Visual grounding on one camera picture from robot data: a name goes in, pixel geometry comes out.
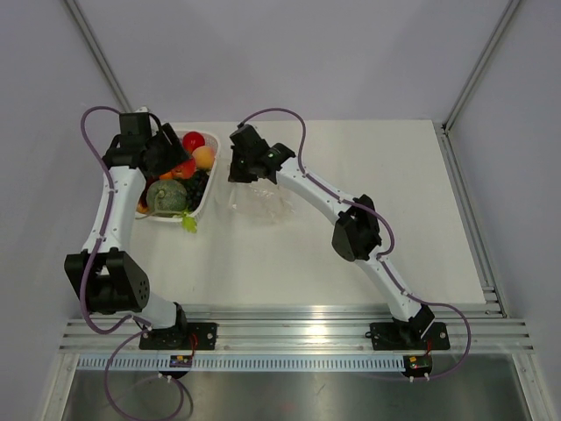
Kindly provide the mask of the red apple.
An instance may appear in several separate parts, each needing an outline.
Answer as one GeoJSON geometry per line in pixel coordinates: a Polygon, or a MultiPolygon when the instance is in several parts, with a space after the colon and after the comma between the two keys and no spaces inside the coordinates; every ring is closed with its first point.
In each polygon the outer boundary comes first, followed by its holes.
{"type": "Polygon", "coordinates": [[[196,172],[196,162],[194,159],[189,159],[179,164],[172,170],[174,178],[188,179],[196,172]]]}

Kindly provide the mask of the clear zip top bag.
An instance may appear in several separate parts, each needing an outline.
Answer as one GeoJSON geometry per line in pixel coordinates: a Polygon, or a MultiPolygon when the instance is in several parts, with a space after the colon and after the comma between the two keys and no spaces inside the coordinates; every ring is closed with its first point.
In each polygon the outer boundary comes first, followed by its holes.
{"type": "Polygon", "coordinates": [[[239,215],[267,224],[280,224],[294,213],[289,192],[264,180],[234,183],[227,205],[239,215]]]}

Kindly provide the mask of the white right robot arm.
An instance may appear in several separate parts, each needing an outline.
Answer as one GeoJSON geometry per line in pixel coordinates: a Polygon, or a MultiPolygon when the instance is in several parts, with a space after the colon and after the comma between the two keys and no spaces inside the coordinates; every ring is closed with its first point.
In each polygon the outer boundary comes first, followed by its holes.
{"type": "Polygon", "coordinates": [[[385,258],[389,251],[380,250],[380,224],[384,219],[376,212],[373,200],[335,189],[309,172],[287,146],[268,145],[252,125],[240,123],[230,139],[230,182],[267,179],[310,203],[333,224],[334,251],[356,264],[375,283],[390,310],[393,322],[373,327],[371,334],[378,334],[391,350],[435,346],[439,330],[433,311],[411,296],[405,282],[391,272],[392,266],[385,258]]]}

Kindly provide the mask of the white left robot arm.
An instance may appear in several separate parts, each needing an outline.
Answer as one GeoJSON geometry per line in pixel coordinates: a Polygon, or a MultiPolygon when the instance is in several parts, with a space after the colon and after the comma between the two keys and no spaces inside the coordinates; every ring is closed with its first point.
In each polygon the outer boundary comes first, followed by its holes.
{"type": "Polygon", "coordinates": [[[99,153],[86,129],[88,117],[97,110],[83,113],[80,129],[103,171],[103,190],[81,251],[65,258],[65,273],[93,332],[109,335],[133,320],[144,328],[143,337],[181,348],[189,338],[183,308],[151,291],[146,272],[129,248],[146,182],[183,163],[188,154],[171,125],[148,110],[119,112],[119,132],[106,152],[99,153]]]}

